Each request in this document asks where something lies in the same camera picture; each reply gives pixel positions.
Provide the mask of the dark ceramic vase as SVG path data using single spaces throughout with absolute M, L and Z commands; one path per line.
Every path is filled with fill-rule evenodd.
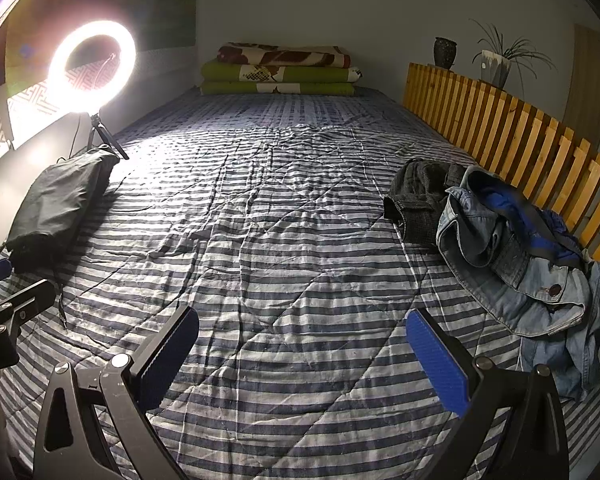
M 457 54 L 457 43 L 454 40 L 437 37 L 434 40 L 434 65 L 450 70 Z

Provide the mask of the light blue denim jacket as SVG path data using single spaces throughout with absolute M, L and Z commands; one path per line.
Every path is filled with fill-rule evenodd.
M 506 183 L 471 166 L 448 188 L 439 252 L 486 313 L 520 337 L 520 367 L 547 365 L 558 393 L 582 400 L 600 385 L 600 262 L 577 239 L 583 271 L 530 256 L 506 219 L 479 200 L 478 189 L 495 182 Z

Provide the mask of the dark grey knit garment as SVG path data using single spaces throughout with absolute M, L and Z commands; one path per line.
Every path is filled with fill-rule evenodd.
M 446 190 L 459 186 L 465 165 L 412 158 L 394 176 L 382 200 L 384 218 L 405 243 L 434 245 L 446 203 Z

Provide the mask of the dark grey pillow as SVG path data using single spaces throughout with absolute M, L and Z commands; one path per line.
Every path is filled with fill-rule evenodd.
M 24 196 L 5 247 L 17 273 L 59 261 L 70 248 L 87 211 L 102 197 L 120 157 L 102 144 L 48 166 Z

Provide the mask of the blue pinstriped garment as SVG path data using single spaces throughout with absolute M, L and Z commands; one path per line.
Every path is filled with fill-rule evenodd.
M 484 206 L 506 219 L 530 256 L 584 270 L 582 248 L 553 211 L 539 209 L 506 183 L 488 183 L 478 189 L 478 197 Z

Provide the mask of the potted spider plant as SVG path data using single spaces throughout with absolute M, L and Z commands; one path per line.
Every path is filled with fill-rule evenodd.
M 541 52 L 535 44 L 525 36 L 519 36 L 506 44 L 504 34 L 492 23 L 482 24 L 474 18 L 471 23 L 477 25 L 482 32 L 477 44 L 482 49 L 477 52 L 471 62 L 480 64 L 480 80 L 491 86 L 503 90 L 509 73 L 512 70 L 518 74 L 521 89 L 524 89 L 524 76 L 526 70 L 534 78 L 538 78 L 538 71 L 533 63 L 538 62 L 548 70 L 556 68 L 553 60 Z

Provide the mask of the red floral folded blanket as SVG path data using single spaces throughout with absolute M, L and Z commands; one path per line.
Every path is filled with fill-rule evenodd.
M 222 63 L 262 66 L 309 66 L 349 68 L 350 55 L 340 47 L 283 47 L 270 44 L 228 42 L 219 48 L 216 59 Z

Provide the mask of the wooden door panel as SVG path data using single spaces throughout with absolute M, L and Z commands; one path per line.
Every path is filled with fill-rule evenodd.
M 574 25 L 571 79 L 562 122 L 594 148 L 600 145 L 600 32 L 580 24 Z

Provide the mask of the striped blue white bedspread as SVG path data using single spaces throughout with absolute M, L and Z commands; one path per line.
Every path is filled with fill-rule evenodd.
M 65 255 L 0 284 L 0 301 L 41 278 L 59 289 L 0 381 L 21 469 L 53 369 L 134 352 L 184 304 L 198 337 L 147 418 L 189 479 L 416 478 L 456 416 L 406 340 L 414 309 L 525 372 L 520 337 L 437 243 L 405 243 L 384 218 L 408 160 L 479 166 L 383 94 L 186 94 L 120 139 L 130 159 Z M 600 434 L 600 385 L 559 396 L 577 460 Z

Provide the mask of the green folded blanket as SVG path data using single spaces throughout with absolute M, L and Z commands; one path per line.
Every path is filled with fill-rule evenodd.
M 201 67 L 201 93 L 214 94 L 309 94 L 353 96 L 362 78 L 356 67 L 266 66 L 210 61 Z

